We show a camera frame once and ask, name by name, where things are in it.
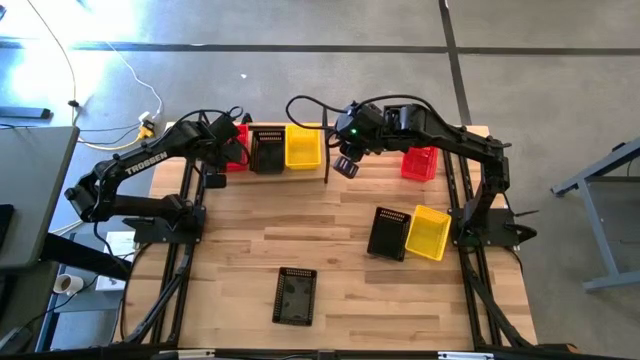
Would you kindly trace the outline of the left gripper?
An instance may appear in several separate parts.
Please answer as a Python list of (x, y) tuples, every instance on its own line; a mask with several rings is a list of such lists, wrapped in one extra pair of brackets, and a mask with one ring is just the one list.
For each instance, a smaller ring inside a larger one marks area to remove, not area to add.
[[(233, 119), (228, 115), (220, 115), (206, 127), (211, 139), (207, 162), (218, 168), (225, 168), (229, 162), (241, 162), (241, 145), (237, 141), (240, 132)], [(226, 175), (218, 173), (205, 174), (206, 189), (226, 187)]]

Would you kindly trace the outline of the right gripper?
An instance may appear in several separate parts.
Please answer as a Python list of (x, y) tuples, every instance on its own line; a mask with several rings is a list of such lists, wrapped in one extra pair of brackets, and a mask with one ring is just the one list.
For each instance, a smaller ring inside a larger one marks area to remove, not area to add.
[(353, 179), (359, 166), (351, 160), (361, 160), (364, 155), (380, 155), (383, 150), (381, 132), (385, 120), (382, 111), (375, 105), (360, 105), (352, 102), (344, 109), (335, 123), (337, 137), (341, 141), (339, 156), (333, 169), (348, 179)]

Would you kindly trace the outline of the red plastic basket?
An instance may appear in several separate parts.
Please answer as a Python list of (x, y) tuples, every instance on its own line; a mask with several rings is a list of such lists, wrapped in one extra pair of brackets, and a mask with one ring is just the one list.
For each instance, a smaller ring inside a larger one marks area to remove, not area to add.
[(403, 155), (401, 176), (407, 179), (427, 182), (435, 178), (438, 149), (435, 147), (411, 147)]
[(245, 171), (249, 167), (249, 128), (247, 125), (237, 125), (239, 135), (229, 140), (223, 147), (226, 159), (226, 171)]

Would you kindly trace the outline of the yellow plastic basket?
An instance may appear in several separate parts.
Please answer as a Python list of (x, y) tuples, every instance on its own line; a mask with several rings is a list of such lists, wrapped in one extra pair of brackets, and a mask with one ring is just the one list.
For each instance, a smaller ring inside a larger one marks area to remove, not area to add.
[(411, 219), (405, 250), (430, 260), (441, 261), (450, 225), (450, 215), (417, 205)]
[(296, 125), (285, 128), (285, 165), (291, 170), (312, 170), (321, 165), (321, 135), (319, 130)]

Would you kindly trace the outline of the black plastic basket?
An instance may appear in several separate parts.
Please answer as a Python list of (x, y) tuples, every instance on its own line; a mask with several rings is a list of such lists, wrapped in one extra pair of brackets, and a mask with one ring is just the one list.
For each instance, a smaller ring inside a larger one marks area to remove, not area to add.
[(377, 207), (369, 236), (367, 253), (403, 262), (411, 216), (392, 209)]
[(310, 327), (313, 323), (317, 271), (281, 267), (278, 272), (272, 322)]
[(285, 167), (285, 127), (250, 126), (249, 169), (254, 173), (281, 174)]

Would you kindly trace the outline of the white printed box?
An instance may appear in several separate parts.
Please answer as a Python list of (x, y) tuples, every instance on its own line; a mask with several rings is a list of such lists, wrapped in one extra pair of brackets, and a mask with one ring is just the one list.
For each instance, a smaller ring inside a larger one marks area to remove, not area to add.
[(134, 251), (134, 231), (108, 232), (106, 241), (115, 256), (124, 256)]

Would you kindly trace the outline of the white flat box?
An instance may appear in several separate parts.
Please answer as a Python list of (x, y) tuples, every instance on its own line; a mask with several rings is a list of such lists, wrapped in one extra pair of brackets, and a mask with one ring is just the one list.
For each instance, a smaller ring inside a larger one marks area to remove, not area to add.
[(99, 276), (95, 282), (95, 290), (102, 292), (123, 291), (126, 282), (107, 276)]

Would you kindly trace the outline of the black desk leg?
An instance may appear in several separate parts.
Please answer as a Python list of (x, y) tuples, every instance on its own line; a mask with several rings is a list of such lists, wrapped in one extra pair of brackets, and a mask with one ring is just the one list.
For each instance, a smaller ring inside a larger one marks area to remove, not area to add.
[(70, 239), (49, 233), (40, 254), (41, 260), (54, 261), (97, 275), (127, 280), (132, 263)]

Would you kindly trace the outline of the white cup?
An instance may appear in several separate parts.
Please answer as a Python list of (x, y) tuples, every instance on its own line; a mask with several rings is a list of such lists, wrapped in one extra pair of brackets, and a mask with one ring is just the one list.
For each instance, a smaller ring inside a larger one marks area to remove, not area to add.
[(55, 279), (53, 292), (56, 294), (64, 294), (72, 296), (78, 293), (84, 287), (84, 280), (81, 277), (61, 274)]

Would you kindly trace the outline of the grey desk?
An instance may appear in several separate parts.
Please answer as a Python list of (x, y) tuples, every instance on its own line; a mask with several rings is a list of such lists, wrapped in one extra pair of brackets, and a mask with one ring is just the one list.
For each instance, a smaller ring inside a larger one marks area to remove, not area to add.
[(39, 259), (78, 135), (76, 127), (0, 129), (0, 204), (14, 208), (0, 271)]

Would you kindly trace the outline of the black power strip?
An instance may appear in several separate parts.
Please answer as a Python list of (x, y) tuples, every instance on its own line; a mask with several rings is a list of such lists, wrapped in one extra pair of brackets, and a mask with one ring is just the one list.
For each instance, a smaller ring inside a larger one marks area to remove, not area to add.
[(49, 119), (52, 111), (48, 108), (0, 106), (0, 117), (22, 119)]

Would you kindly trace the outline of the black flat device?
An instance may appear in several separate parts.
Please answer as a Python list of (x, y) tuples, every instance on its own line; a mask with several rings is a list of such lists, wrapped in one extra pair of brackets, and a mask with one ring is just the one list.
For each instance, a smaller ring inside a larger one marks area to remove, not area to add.
[(0, 248), (5, 242), (14, 211), (13, 205), (0, 204)]

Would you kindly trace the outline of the black aluminium frame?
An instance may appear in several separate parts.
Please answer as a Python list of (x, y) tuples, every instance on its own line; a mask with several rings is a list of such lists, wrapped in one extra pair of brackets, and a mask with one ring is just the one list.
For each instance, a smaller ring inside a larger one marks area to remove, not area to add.
[(495, 302), (483, 241), (521, 230), (494, 198), (509, 183), (503, 144), (409, 105), (369, 126), (341, 117), (346, 143), (394, 162), (402, 146), (474, 160), (473, 199), (446, 209), (454, 188), (419, 189), (388, 170), (361, 180), (244, 181), (204, 195), (205, 234), (164, 342), (129, 337), (117, 359), (300, 356), (329, 360), (528, 358), (526, 340)]

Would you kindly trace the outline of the silver metal bracket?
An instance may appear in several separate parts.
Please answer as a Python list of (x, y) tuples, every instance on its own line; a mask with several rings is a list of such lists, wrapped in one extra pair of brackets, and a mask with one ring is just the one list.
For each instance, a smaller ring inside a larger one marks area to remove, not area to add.
[(438, 360), (495, 360), (492, 353), (439, 351)]
[(213, 360), (215, 352), (209, 350), (162, 351), (151, 360)]

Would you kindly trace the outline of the grey metal table frame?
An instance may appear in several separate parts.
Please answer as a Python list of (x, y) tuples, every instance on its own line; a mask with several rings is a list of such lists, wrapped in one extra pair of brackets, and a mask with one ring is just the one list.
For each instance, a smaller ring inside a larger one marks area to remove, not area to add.
[(615, 242), (640, 244), (640, 175), (613, 176), (612, 171), (640, 159), (640, 137), (624, 142), (567, 180), (550, 188), (562, 197), (577, 190), (598, 245), (606, 274), (583, 283), (585, 291), (640, 285), (640, 270), (623, 271), (615, 260)]

